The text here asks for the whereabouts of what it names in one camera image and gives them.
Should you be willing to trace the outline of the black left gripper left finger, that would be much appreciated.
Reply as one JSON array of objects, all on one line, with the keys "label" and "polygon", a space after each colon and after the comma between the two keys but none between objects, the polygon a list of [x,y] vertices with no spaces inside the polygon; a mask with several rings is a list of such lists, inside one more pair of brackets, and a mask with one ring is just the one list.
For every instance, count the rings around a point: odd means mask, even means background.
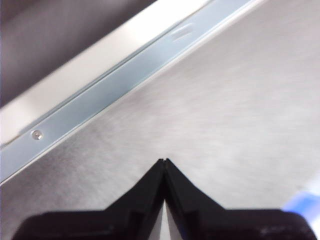
[{"label": "black left gripper left finger", "polygon": [[103,210],[46,212],[21,225],[23,240],[147,240],[162,208],[165,162],[159,159]]}]

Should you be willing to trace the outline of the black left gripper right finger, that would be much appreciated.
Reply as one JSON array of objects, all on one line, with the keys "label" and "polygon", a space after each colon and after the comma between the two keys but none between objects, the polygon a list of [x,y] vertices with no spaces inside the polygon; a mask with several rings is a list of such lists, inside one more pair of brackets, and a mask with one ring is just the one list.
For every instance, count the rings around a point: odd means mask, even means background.
[{"label": "black left gripper right finger", "polygon": [[226,209],[164,160],[165,201],[184,240],[315,240],[301,215],[280,209]]}]

